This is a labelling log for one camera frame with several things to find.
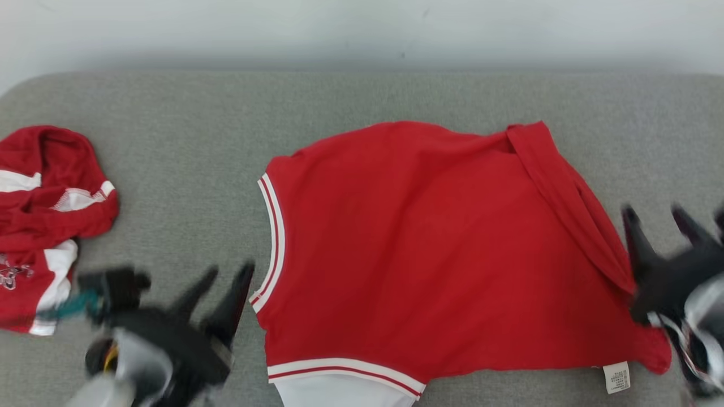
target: red fabric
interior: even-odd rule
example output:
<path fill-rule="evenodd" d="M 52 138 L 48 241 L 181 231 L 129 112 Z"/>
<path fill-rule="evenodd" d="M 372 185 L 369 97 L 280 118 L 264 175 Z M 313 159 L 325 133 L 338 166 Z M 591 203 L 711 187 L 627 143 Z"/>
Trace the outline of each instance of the red fabric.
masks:
<path fill-rule="evenodd" d="M 38 185 L 18 187 L 21 178 L 20 183 L 35 178 Z M 79 197 L 85 205 L 79 205 Z M 56 276 L 68 278 L 72 260 L 66 260 L 75 259 L 75 244 L 58 249 L 62 254 L 52 252 L 61 260 L 50 267 L 47 249 L 101 234 L 117 214 L 117 193 L 83 135 L 34 126 L 0 141 L 0 277 L 8 285 L 0 286 L 0 327 L 27 332 L 43 294 L 46 301 L 51 291 L 58 301 L 67 296 L 64 290 L 54 291 Z M 27 271 L 18 272 L 18 267 Z M 22 321 L 28 317 L 30 322 Z"/>
<path fill-rule="evenodd" d="M 487 137 L 384 123 L 266 172 L 286 246 L 260 289 L 269 366 L 349 358 L 423 383 L 669 367 L 663 332 L 628 315 L 635 284 L 615 228 L 542 122 Z"/>

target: red garment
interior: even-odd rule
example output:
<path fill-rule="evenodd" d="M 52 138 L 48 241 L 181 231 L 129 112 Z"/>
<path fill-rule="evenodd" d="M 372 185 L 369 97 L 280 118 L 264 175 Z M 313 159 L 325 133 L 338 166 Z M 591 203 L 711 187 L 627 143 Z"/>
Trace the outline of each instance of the red garment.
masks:
<path fill-rule="evenodd" d="M 259 185 L 270 382 L 350 374 L 418 397 L 480 369 L 669 367 L 662 331 L 628 314 L 615 228 L 542 122 L 375 125 L 273 159 Z"/>
<path fill-rule="evenodd" d="M 25 127 L 0 141 L 0 327 L 50 335 L 38 309 L 70 292 L 77 255 L 70 240 L 107 231 L 117 194 L 83 135 Z"/>

